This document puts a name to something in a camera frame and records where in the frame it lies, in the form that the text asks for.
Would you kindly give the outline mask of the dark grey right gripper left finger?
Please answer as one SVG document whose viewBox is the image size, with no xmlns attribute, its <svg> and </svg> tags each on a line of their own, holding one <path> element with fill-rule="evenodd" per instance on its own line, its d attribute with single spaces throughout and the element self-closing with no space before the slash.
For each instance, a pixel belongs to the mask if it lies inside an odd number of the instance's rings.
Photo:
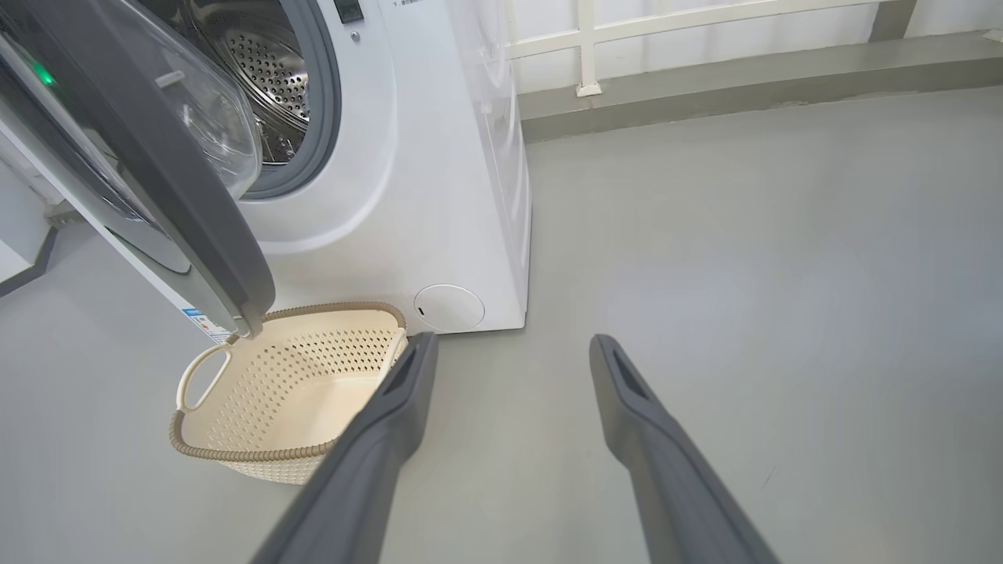
<svg viewBox="0 0 1003 564">
<path fill-rule="evenodd" d="M 422 445 L 440 339 L 423 332 L 291 503 L 253 563 L 378 563 L 399 472 Z"/>
</svg>

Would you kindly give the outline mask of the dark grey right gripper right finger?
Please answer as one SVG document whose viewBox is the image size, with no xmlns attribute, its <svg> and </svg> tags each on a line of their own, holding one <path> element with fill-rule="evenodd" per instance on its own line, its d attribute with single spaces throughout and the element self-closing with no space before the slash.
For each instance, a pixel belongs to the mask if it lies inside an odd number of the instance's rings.
<svg viewBox="0 0 1003 564">
<path fill-rule="evenodd" d="M 777 563 L 763 536 L 626 351 L 588 347 L 604 439 L 627 468 L 652 563 Z"/>
</svg>

